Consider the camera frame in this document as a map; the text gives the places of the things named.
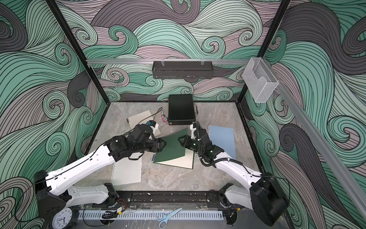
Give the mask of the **light blue spiral notebook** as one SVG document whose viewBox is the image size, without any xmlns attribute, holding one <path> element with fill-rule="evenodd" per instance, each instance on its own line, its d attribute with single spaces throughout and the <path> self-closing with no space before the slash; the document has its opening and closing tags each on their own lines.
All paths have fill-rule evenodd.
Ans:
<svg viewBox="0 0 366 229">
<path fill-rule="evenodd" d="M 236 159 L 234 130 L 232 128 L 210 125 L 209 137 L 213 145 L 222 148 L 231 158 Z"/>
</svg>

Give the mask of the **black case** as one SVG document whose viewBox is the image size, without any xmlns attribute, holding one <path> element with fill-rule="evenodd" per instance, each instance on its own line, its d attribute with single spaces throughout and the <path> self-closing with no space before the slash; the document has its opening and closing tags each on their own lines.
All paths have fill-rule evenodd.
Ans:
<svg viewBox="0 0 366 229">
<path fill-rule="evenodd" d="M 193 96 L 191 94 L 171 94 L 168 97 L 168 124 L 191 125 L 196 122 Z"/>
</svg>

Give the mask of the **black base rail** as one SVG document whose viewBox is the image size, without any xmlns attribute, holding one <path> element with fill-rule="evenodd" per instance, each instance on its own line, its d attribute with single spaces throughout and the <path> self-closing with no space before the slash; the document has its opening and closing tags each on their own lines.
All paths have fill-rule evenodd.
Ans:
<svg viewBox="0 0 366 229">
<path fill-rule="evenodd" d="M 128 207 L 157 204 L 197 204 L 200 208 L 252 207 L 250 195 L 223 191 L 117 191 Z"/>
</svg>

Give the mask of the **aluminium rail back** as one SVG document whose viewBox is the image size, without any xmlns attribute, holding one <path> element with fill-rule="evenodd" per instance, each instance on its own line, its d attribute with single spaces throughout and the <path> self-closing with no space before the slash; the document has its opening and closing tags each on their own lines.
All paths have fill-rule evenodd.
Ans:
<svg viewBox="0 0 366 229">
<path fill-rule="evenodd" d="M 213 65 L 246 65 L 249 59 L 133 59 L 133 58 L 91 58 L 88 65 L 152 65 L 154 62 L 212 62 Z"/>
</svg>

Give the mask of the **beige spiral notebook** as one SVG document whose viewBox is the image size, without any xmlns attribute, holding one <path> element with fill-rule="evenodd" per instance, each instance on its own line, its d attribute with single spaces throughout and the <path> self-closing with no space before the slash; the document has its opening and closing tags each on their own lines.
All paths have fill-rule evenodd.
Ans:
<svg viewBox="0 0 366 229">
<path fill-rule="evenodd" d="M 159 130 L 159 124 L 155 121 L 150 110 L 136 114 L 126 119 L 130 125 L 131 130 L 127 133 L 129 134 L 136 125 L 146 124 L 153 130 L 154 136 L 159 136 L 161 131 Z"/>
</svg>

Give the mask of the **aluminium rail right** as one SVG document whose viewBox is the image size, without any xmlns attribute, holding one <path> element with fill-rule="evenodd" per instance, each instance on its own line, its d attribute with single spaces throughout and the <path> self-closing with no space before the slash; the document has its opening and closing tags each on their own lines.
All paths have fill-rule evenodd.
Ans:
<svg viewBox="0 0 366 229">
<path fill-rule="evenodd" d="M 349 169 L 344 165 L 337 153 L 333 150 L 323 134 L 317 129 L 314 122 L 309 118 L 306 112 L 301 108 L 298 102 L 292 97 L 292 93 L 284 86 L 284 81 L 278 78 L 271 64 L 265 61 L 265 65 L 271 75 L 278 81 L 276 87 L 282 95 L 288 107 L 292 110 L 294 116 L 298 119 L 306 134 L 309 136 L 313 145 L 318 149 L 328 164 L 333 174 L 338 179 L 346 193 L 351 198 L 354 206 L 357 208 L 362 217 L 366 218 L 366 194 L 362 187 L 358 184 Z"/>
</svg>

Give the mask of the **blue scissors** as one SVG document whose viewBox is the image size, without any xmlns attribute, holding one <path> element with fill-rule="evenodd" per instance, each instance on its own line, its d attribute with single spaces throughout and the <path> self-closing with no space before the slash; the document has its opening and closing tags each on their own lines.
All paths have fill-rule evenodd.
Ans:
<svg viewBox="0 0 366 229">
<path fill-rule="evenodd" d="M 178 214 L 182 210 L 183 210 L 182 208 L 178 208 L 167 214 L 162 213 L 162 212 L 159 213 L 157 215 L 157 220 L 159 221 L 159 228 L 164 229 L 167 226 L 169 219 L 172 218 L 173 216 L 175 216 L 176 214 Z"/>
</svg>

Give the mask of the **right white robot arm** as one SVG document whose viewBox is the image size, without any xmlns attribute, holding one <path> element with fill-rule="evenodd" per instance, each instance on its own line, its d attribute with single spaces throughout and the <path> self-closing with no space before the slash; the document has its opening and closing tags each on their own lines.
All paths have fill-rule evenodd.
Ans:
<svg viewBox="0 0 366 229">
<path fill-rule="evenodd" d="M 216 146 L 209 134 L 196 122 L 190 125 L 191 135 L 178 138 L 181 146 L 198 153 L 201 164 L 215 167 L 242 185 L 230 185 L 224 189 L 225 199 L 233 205 L 252 210 L 266 225 L 273 226 L 289 207 L 289 198 L 271 173 L 255 171 L 233 159 L 224 149 Z"/>
</svg>

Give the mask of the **black wall tray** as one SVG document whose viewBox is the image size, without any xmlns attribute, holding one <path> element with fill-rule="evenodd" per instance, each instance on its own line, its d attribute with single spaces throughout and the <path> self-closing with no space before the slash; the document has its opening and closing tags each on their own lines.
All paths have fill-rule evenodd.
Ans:
<svg viewBox="0 0 366 229">
<path fill-rule="evenodd" d="M 154 79 L 211 79 L 214 73 L 212 62 L 154 62 Z"/>
</svg>

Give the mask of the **white wall clock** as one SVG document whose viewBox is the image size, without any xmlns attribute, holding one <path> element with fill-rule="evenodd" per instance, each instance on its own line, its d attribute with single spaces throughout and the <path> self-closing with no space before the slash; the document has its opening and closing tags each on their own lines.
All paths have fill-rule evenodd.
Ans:
<svg viewBox="0 0 366 229">
<path fill-rule="evenodd" d="M 71 225 L 73 212 L 71 208 L 65 208 L 58 212 L 52 219 L 52 229 L 65 229 Z"/>
</svg>

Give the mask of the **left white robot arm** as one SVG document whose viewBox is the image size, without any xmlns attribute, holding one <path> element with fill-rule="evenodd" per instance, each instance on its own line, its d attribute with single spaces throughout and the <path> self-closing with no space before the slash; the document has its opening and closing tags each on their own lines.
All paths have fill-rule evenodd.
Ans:
<svg viewBox="0 0 366 229">
<path fill-rule="evenodd" d="M 61 210 L 84 204 L 112 207 L 118 194 L 111 183 L 97 187 L 78 188 L 75 183 L 93 172 L 121 159 L 133 160 L 132 154 L 158 153 L 166 142 L 154 136 L 158 124 L 138 124 L 129 134 L 114 136 L 97 150 L 73 163 L 51 172 L 41 170 L 34 175 L 39 217 L 50 219 Z"/>
</svg>

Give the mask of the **aluminium rail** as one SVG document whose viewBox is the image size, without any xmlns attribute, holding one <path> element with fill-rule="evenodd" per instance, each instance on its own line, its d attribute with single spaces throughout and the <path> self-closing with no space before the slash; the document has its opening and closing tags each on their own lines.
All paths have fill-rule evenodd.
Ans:
<svg viewBox="0 0 366 229">
<path fill-rule="evenodd" d="M 133 59 L 133 58 L 91 58 L 88 65 L 152 65 L 154 62 L 212 62 L 213 65 L 246 65 L 249 59 Z"/>
<path fill-rule="evenodd" d="M 278 81 L 276 87 L 282 95 L 288 107 L 292 110 L 294 116 L 298 119 L 306 134 L 309 136 L 313 145 L 318 149 L 328 164 L 333 174 L 338 179 L 346 193 L 351 198 L 354 206 L 357 208 L 362 217 L 366 218 L 366 194 L 362 187 L 358 184 L 349 169 L 344 165 L 337 153 L 333 150 L 323 134 L 317 129 L 314 122 L 309 118 L 306 112 L 301 108 L 298 102 L 292 97 L 292 93 L 284 86 L 284 81 L 278 78 L 271 64 L 265 61 L 265 65 L 271 75 Z"/>
</svg>

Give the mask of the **clear wall holder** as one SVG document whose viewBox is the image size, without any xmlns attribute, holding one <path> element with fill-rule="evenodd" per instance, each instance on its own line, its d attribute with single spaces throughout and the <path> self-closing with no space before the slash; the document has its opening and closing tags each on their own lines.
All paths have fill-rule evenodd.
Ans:
<svg viewBox="0 0 366 229">
<path fill-rule="evenodd" d="M 266 103 L 279 85 L 269 61 L 262 57 L 251 58 L 242 77 L 256 103 Z"/>
</svg>

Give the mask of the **dark green spiral notebook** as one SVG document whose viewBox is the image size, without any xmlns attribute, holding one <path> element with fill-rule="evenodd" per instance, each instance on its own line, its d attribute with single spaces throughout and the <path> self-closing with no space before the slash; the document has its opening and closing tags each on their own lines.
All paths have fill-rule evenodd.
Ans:
<svg viewBox="0 0 366 229">
<path fill-rule="evenodd" d="M 156 153 L 152 162 L 155 164 L 179 167 L 184 169 L 193 169 L 194 152 L 182 147 L 179 138 L 191 137 L 190 129 L 186 128 L 174 134 L 161 137 L 166 142 L 166 146 L 159 153 Z"/>
</svg>

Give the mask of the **torn white lined page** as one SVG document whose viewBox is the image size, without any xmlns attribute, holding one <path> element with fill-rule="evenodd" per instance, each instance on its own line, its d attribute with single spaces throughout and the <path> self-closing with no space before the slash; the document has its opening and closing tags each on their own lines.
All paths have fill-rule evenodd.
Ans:
<svg viewBox="0 0 366 229">
<path fill-rule="evenodd" d="M 123 158 L 113 164 L 111 183 L 114 186 L 141 182 L 142 159 Z"/>
</svg>

